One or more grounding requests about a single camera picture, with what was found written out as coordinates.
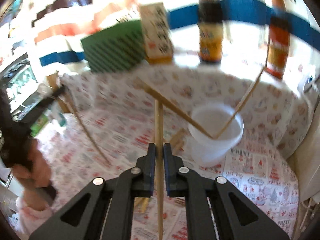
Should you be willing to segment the person left hand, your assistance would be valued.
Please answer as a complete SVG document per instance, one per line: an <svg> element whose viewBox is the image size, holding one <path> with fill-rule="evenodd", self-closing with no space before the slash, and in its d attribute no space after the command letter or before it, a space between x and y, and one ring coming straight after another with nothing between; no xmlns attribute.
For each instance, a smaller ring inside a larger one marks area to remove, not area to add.
<svg viewBox="0 0 320 240"><path fill-rule="evenodd" d="M33 187L47 187L50 184L52 171L46 159L38 149L38 140L33 139L28 153L28 160L32 162L31 171L20 164L15 164L12 168L14 177L24 187L22 193L22 200L30 208L36 211L43 211L46 209L47 202L37 194L33 189L27 188L23 180L32 179L34 181Z"/></svg>

